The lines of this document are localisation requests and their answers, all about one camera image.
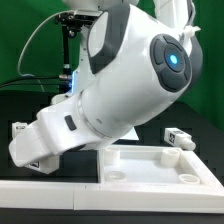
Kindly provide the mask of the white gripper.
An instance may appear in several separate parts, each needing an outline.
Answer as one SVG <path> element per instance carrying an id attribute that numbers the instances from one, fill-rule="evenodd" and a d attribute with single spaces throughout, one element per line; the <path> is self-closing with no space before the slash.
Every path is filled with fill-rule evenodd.
<path id="1" fill-rule="evenodd" d="M 74 105 L 53 105 L 37 113 L 9 144 L 17 167 L 59 155 L 70 149 L 96 149 L 100 138 L 84 124 Z"/>

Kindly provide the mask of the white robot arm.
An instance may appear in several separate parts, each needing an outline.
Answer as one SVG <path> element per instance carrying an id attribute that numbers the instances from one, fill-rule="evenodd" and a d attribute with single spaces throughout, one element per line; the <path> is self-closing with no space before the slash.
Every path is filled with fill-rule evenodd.
<path id="1" fill-rule="evenodd" d="M 104 148 L 151 120 L 200 77 L 193 0 L 154 0 L 148 15 L 131 0 L 103 7 L 87 35 L 93 80 L 38 112 L 10 143 L 24 167 L 68 150 Z"/>

